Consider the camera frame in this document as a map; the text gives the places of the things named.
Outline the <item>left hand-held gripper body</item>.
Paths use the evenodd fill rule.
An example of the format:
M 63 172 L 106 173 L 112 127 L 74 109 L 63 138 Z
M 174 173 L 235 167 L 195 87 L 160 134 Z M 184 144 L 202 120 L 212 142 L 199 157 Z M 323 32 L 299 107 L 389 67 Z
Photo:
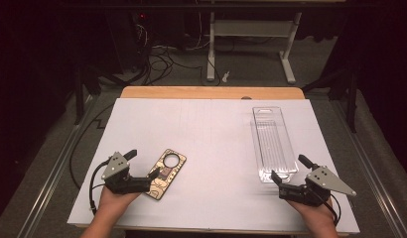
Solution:
M 105 186 L 115 194 L 148 192 L 151 182 L 147 178 L 130 176 L 130 164 L 120 152 L 115 152 L 101 176 Z

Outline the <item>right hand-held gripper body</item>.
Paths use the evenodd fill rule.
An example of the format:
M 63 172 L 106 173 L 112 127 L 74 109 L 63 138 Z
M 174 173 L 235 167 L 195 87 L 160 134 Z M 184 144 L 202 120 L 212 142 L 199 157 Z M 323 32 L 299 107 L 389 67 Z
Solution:
M 326 166 L 317 167 L 308 173 L 304 184 L 279 183 L 279 197 L 281 199 L 314 207 L 327 202 L 332 191 L 356 196 L 356 191 Z

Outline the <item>cartoon print phone case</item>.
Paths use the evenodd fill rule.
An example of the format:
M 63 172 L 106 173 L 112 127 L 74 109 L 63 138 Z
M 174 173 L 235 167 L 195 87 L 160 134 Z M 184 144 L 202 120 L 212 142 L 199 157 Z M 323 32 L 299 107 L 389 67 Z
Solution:
M 151 182 L 147 195 L 155 200 L 161 200 L 186 161 L 186 156 L 167 149 L 151 169 L 151 171 L 158 169 L 160 173 Z

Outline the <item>clear plastic packaging tray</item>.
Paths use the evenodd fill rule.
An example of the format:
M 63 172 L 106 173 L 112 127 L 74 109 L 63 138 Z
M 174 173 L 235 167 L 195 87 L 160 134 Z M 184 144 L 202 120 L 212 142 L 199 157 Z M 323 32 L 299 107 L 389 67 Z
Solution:
M 281 108 L 253 107 L 250 126 L 260 180 L 273 183 L 274 171 L 289 182 L 299 169 Z

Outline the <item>person's right hand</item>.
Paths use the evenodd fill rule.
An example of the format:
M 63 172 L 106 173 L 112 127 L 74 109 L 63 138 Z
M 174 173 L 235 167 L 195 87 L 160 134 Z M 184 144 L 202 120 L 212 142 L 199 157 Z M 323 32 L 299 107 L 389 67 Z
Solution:
M 314 207 L 291 200 L 288 203 L 300 213 L 310 232 L 315 227 L 334 225 L 333 213 L 325 205 Z

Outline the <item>person's left hand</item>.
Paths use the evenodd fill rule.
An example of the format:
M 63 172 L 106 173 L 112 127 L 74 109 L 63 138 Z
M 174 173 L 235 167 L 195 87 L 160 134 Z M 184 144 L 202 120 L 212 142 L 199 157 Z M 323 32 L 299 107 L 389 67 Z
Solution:
M 116 222 L 124 214 L 129 205 L 139 196 L 140 193 L 138 192 L 115 194 L 107 187 L 104 187 L 95 216 Z

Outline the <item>black metal stand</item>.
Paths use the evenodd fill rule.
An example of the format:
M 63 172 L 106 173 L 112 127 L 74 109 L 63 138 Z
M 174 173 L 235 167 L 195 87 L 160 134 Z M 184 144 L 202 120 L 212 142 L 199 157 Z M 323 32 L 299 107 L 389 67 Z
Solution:
M 84 114 L 83 90 L 86 89 L 90 95 L 99 95 L 101 93 L 101 87 L 98 82 L 98 73 L 99 70 L 90 64 L 84 66 L 77 65 L 74 68 L 74 95 L 76 107 L 75 125 L 80 123 Z
M 344 67 L 321 76 L 319 79 L 302 87 L 304 93 L 315 88 L 328 87 L 328 98 L 330 100 L 341 100 L 346 98 L 345 121 L 352 133 L 355 128 L 356 92 L 357 92 L 357 70 Z

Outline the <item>wooden table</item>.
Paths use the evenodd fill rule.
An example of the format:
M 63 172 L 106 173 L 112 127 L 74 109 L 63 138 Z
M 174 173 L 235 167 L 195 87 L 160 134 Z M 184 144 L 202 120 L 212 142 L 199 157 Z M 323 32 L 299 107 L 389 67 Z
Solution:
M 304 99 L 298 87 L 127 86 L 121 98 L 163 99 Z

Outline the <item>black computer tower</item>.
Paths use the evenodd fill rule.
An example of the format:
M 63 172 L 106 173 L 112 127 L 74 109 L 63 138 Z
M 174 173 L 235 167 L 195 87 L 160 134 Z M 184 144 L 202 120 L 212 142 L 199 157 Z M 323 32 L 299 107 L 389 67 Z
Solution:
M 106 13 L 121 71 L 139 70 L 145 66 L 145 54 L 138 43 L 137 25 L 129 12 Z

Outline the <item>metal floor rail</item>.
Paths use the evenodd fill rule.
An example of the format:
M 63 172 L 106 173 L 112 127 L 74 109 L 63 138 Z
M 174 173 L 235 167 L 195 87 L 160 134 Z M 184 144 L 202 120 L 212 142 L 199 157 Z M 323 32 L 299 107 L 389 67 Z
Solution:
M 75 116 L 73 122 L 70 124 L 70 132 L 65 136 L 65 142 L 60 147 L 59 154 L 55 156 L 53 167 L 47 171 L 44 166 L 40 166 L 40 169 L 47 175 L 47 178 L 42 183 L 36 200 L 32 204 L 30 212 L 19 230 L 17 238 L 33 237 L 64 173 L 65 167 L 68 164 L 69 154 L 74 151 L 75 141 L 80 138 L 81 130 L 85 127 L 86 118 L 93 109 L 96 100 L 97 96 L 91 95 L 88 95 L 85 100 L 81 100 L 83 112 L 81 112 L 80 116 Z
M 357 160 L 360 164 L 361 170 L 369 183 L 369 186 L 375 196 L 381 212 L 392 230 L 392 233 L 394 234 L 395 238 L 407 238 L 407 225 L 404 223 L 401 214 L 398 212 L 395 206 L 395 202 L 392 200 L 390 193 L 386 190 L 384 183 L 380 179 L 379 173 L 374 169 L 357 134 L 353 133 L 347 125 L 345 113 L 341 104 L 337 101 L 332 101 L 331 105 L 340 122 L 345 127 L 347 135 L 350 137 L 350 140 L 356 150 Z

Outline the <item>white metal stand frame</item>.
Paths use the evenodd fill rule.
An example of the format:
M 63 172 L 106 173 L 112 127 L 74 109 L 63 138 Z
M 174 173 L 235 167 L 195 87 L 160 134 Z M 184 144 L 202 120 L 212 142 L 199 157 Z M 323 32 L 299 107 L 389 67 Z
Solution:
M 301 13 L 296 13 L 294 19 L 290 21 L 217 20 L 211 13 L 206 79 L 215 80 L 214 40 L 216 37 L 283 38 L 287 40 L 287 47 L 278 53 L 279 59 L 287 82 L 295 84 L 296 78 L 289 62 L 289 54 L 300 26 L 301 17 Z

